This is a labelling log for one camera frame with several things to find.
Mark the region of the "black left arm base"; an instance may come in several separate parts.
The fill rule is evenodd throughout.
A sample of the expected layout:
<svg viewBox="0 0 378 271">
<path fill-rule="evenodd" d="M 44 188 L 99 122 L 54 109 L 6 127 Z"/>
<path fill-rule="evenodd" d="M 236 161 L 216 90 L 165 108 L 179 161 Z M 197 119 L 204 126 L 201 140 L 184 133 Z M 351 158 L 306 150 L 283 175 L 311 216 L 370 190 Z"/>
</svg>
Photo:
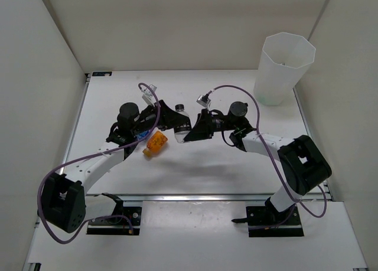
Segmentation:
<svg viewBox="0 0 378 271">
<path fill-rule="evenodd" d="M 86 234 L 101 236 L 138 236 L 141 230 L 142 202 L 124 201 L 119 196 L 102 194 L 115 201 L 109 216 L 88 222 Z"/>
</svg>

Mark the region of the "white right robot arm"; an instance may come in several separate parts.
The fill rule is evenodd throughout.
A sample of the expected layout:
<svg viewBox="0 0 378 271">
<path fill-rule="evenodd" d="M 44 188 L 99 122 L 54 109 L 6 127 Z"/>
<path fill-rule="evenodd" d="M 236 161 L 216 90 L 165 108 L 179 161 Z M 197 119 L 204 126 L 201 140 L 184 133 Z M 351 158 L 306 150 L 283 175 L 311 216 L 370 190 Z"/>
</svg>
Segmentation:
<svg viewBox="0 0 378 271">
<path fill-rule="evenodd" d="M 309 136 L 290 139 L 258 133 L 246 118 L 247 107 L 247 103 L 234 102 L 226 115 L 203 109 L 184 142 L 211 139 L 216 132 L 231 131 L 232 147 L 273 158 L 274 165 L 280 162 L 283 185 L 265 202 L 267 220 L 278 224 L 286 217 L 286 211 L 329 178 L 332 170 Z"/>
</svg>

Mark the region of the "black-label clear bottle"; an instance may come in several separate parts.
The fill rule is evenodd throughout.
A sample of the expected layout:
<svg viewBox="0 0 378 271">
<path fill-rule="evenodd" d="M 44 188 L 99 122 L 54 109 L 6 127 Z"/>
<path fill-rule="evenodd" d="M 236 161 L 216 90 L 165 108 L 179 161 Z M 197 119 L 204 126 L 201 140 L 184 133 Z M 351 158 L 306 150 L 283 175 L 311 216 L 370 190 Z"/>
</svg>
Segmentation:
<svg viewBox="0 0 378 271">
<path fill-rule="evenodd" d="M 185 122 L 174 128 L 174 136 L 178 143 L 184 143 L 184 138 L 191 130 L 191 120 L 189 114 L 185 111 L 183 104 L 175 105 L 175 111 L 185 116 Z"/>
</svg>

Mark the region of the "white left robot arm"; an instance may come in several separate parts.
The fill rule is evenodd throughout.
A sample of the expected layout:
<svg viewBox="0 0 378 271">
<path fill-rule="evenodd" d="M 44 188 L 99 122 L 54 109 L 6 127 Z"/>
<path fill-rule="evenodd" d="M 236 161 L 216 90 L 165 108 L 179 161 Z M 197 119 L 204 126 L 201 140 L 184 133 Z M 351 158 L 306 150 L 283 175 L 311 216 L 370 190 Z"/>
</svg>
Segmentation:
<svg viewBox="0 0 378 271">
<path fill-rule="evenodd" d="M 104 217 L 111 224 L 122 221 L 124 210 L 119 197 L 104 192 L 92 200 L 86 194 L 114 166 L 135 150 L 137 136 L 147 130 L 167 130 L 190 123 L 183 112 L 169 108 L 163 100 L 140 111 L 128 102 L 119 109 L 106 142 L 94 158 L 79 161 L 64 174 L 53 172 L 47 177 L 38 203 L 38 214 L 67 233 L 76 231 L 86 220 Z"/>
</svg>

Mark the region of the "blue-label clear bottle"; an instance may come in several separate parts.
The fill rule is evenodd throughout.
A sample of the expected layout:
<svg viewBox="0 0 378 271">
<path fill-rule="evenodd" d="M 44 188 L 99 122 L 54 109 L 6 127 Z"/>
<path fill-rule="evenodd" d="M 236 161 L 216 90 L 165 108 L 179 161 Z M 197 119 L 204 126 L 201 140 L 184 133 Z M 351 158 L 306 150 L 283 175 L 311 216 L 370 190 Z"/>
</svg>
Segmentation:
<svg viewBox="0 0 378 271">
<path fill-rule="evenodd" d="M 146 130 L 146 131 L 144 131 L 144 132 L 141 132 L 141 133 L 139 133 L 138 135 L 137 135 L 137 139 L 138 140 L 141 140 L 141 139 L 143 139 L 144 137 L 146 137 L 147 135 L 148 135 L 148 130 Z"/>
</svg>

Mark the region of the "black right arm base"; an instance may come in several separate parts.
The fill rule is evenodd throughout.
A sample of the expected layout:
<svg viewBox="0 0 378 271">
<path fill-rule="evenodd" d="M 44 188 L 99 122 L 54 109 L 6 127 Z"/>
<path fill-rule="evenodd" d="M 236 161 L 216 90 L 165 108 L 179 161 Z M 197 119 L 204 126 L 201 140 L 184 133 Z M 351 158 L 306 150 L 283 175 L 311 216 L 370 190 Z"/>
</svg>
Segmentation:
<svg viewBox="0 0 378 271">
<path fill-rule="evenodd" d="M 245 218 L 232 219 L 234 224 L 247 224 L 249 237 L 304 237 L 298 207 L 293 204 L 278 212 L 271 198 L 264 205 L 247 206 Z"/>
</svg>

